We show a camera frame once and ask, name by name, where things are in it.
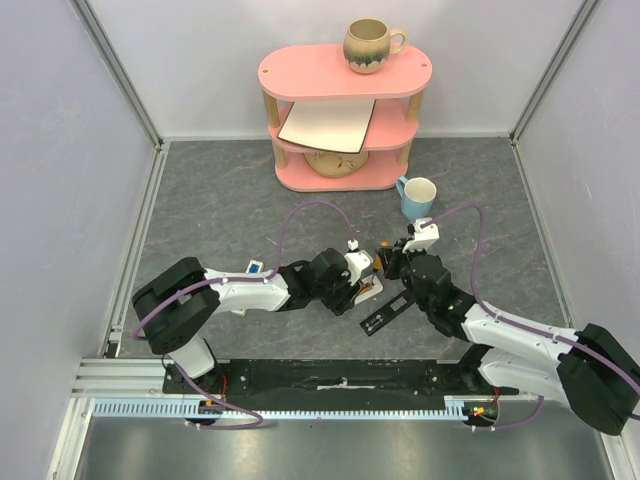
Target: pink shelf top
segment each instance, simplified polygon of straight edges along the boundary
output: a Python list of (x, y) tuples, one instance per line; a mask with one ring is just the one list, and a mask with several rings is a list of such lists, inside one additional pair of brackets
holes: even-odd
[(296, 192), (330, 192), (343, 190), (384, 190), (406, 175), (408, 165), (396, 163), (397, 151), (371, 152), (359, 170), (344, 177), (323, 177), (313, 170), (301, 153), (287, 153), (286, 168), (276, 167), (280, 183)]
[[(280, 107), (281, 123), (287, 118), (291, 103)], [(418, 131), (418, 122), (407, 120), (407, 104), (402, 100), (387, 98), (377, 100), (371, 123), (364, 140), (363, 150), (389, 150), (409, 143)], [(269, 134), (276, 144), (290, 152), (312, 152), (314, 149), (289, 143), (278, 138), (281, 127), (269, 127)]]
[(386, 64), (370, 75), (349, 68), (342, 45), (296, 45), (268, 55), (260, 64), (258, 77), (269, 95), (297, 102), (407, 97), (427, 85), (431, 72), (429, 57), (411, 45), (389, 55)]

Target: wooden shelf leg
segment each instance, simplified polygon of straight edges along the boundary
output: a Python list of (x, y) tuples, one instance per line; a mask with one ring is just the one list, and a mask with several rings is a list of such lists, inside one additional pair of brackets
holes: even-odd
[(422, 96), (424, 95), (424, 89), (418, 93), (411, 95), (409, 98), (409, 111), (407, 112), (407, 120), (410, 122), (417, 122), (420, 118), (420, 105), (422, 105)]
[(407, 143), (404, 147), (402, 147), (402, 150), (400, 150), (400, 154), (398, 155), (398, 158), (396, 160), (396, 162), (398, 162), (398, 165), (406, 165), (407, 163), (409, 163), (409, 153), (411, 153), (411, 143), (412, 142)]
[(273, 156), (276, 159), (276, 167), (278, 168), (287, 168), (287, 154), (286, 152), (280, 148), (278, 145), (276, 145), (274, 142), (271, 142), (273, 144)]
[(264, 106), (267, 109), (267, 118), (269, 119), (270, 127), (280, 126), (280, 115), (278, 114), (278, 102), (275, 97), (272, 97), (264, 90), (262, 91), (264, 96)]

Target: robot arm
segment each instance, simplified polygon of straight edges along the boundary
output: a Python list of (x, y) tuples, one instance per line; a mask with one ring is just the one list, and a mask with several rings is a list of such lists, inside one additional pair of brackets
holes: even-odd
[[(402, 281), (440, 333), (472, 343), (461, 360), (470, 367), (470, 378), (465, 381), (474, 382), (475, 377), (477, 383), (542, 395), (569, 406), (599, 431), (619, 434), (640, 397), (607, 367), (555, 340), (561, 336), (588, 346), (640, 383), (640, 367), (613, 336), (591, 324), (576, 331), (512, 315), (509, 319), (525, 328), (496, 320), (472, 295), (453, 285), (439, 257), (427, 253), (437, 239), (437, 227), (425, 226), (425, 219), (420, 219), (409, 225), (408, 238), (376, 253), (384, 276)], [(195, 258), (185, 258), (138, 291), (133, 305), (142, 320), (176, 292), (205, 280), (219, 281), (170, 303), (143, 327), (153, 353), (170, 355), (191, 378), (198, 378), (216, 367), (213, 352), (197, 334), (213, 313), (235, 309), (281, 312), (320, 300), (335, 315), (342, 315), (358, 303), (361, 292), (370, 287), (364, 279), (374, 262), (356, 245), (350, 247), (345, 255), (327, 249), (310, 262), (294, 262), (275, 274), (231, 275), (205, 269)], [(242, 281), (243, 277), (252, 281)], [(535, 333), (543, 330), (548, 337)]]
[(334, 315), (342, 315), (358, 303), (371, 285), (373, 259), (357, 245), (345, 255), (327, 249), (312, 261), (298, 261), (258, 274), (229, 274), (205, 269), (193, 257), (170, 267), (133, 296), (138, 318), (145, 318), (160, 303), (197, 282), (221, 279), (169, 304), (145, 325), (151, 351), (170, 355), (192, 378), (215, 368), (215, 357), (198, 331), (214, 313), (258, 309), (285, 312), (305, 308), (320, 300)]
[[(585, 423), (609, 435), (618, 435), (640, 397), (617, 374), (583, 351), (557, 337), (585, 345), (605, 356), (640, 383), (640, 367), (604, 328), (589, 324), (582, 331), (540, 324), (507, 314), (453, 285), (451, 273), (439, 257), (407, 248), (418, 224), (401, 239), (377, 250), (385, 277), (403, 282), (416, 304), (442, 334), (471, 342), (473, 371), (496, 387), (512, 387), (556, 400)], [(548, 337), (536, 333), (544, 331)]]

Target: blue mug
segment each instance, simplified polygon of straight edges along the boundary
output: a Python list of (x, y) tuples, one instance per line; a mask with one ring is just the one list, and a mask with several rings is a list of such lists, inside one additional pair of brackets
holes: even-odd
[(396, 181), (396, 188), (402, 197), (402, 214), (407, 220), (415, 222), (427, 216), (436, 198), (437, 190), (433, 182), (423, 177), (411, 180), (400, 177)]

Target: cup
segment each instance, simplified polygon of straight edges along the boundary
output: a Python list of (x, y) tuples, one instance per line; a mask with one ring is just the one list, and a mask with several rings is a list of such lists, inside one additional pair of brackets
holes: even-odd
[[(397, 47), (391, 48), (391, 38), (402, 37)], [(384, 22), (374, 18), (356, 20), (344, 37), (344, 58), (351, 70), (358, 73), (373, 73), (384, 65), (389, 54), (399, 53), (407, 46), (407, 35), (397, 28), (389, 30)]]
[(396, 181), (396, 188), (402, 197), (402, 215), (410, 222), (426, 217), (436, 198), (436, 186), (423, 177), (407, 180), (400, 177)]

